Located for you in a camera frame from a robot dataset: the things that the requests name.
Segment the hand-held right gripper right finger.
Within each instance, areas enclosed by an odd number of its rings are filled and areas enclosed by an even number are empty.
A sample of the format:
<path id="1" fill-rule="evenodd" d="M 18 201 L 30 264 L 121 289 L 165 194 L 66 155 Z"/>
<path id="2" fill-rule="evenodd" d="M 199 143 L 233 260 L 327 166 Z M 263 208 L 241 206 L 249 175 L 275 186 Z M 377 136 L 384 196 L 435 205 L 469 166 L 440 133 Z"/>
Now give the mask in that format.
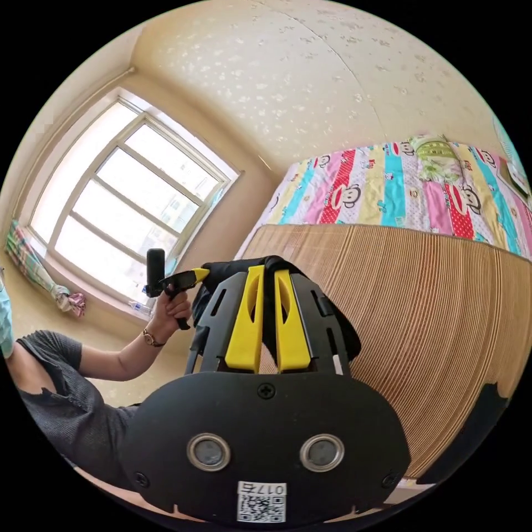
<path id="1" fill-rule="evenodd" d="M 311 360 L 310 351 L 287 269 L 274 273 L 274 307 L 278 371 L 306 370 Z"/>

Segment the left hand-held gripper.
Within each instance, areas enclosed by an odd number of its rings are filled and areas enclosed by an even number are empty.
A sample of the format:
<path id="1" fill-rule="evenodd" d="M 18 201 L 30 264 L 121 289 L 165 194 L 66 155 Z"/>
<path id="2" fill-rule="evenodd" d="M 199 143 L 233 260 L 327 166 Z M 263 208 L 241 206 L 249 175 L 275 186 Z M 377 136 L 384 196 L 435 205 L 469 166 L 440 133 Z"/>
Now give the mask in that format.
<path id="1" fill-rule="evenodd" d="M 194 288 L 196 284 L 203 282 L 203 280 L 209 275 L 209 273 L 210 270 L 207 268 L 193 268 L 191 270 L 173 274 L 165 279 L 156 279 L 153 275 L 151 281 L 146 284 L 146 295 L 148 298 L 154 299 L 155 302 L 157 298 L 163 293 L 166 293 L 172 299 L 178 293 L 187 292 L 188 290 Z M 154 309 L 152 311 L 151 317 L 149 318 L 148 325 L 152 318 L 153 312 Z M 187 330 L 189 330 L 191 327 L 188 322 L 187 325 Z"/>

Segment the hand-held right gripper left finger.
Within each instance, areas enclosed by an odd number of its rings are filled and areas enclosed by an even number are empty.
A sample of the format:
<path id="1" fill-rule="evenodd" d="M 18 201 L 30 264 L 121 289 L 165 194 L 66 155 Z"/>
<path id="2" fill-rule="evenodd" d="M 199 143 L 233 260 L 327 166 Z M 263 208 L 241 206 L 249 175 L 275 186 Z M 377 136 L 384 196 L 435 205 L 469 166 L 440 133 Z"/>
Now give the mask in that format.
<path id="1" fill-rule="evenodd" d="M 231 370 L 258 372 L 262 352 L 264 266 L 250 267 L 245 277 L 224 361 Z"/>

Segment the person's left hand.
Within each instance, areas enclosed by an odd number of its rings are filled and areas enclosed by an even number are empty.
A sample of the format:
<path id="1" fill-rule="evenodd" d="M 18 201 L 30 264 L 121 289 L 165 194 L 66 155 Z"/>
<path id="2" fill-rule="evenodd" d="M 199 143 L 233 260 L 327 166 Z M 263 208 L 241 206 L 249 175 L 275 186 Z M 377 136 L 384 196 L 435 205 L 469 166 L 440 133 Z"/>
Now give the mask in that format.
<path id="1" fill-rule="evenodd" d="M 186 292 L 180 292 L 172 299 L 166 293 L 161 294 L 147 326 L 147 331 L 157 343 L 166 343 L 179 330 L 187 330 L 191 317 L 191 303 Z"/>

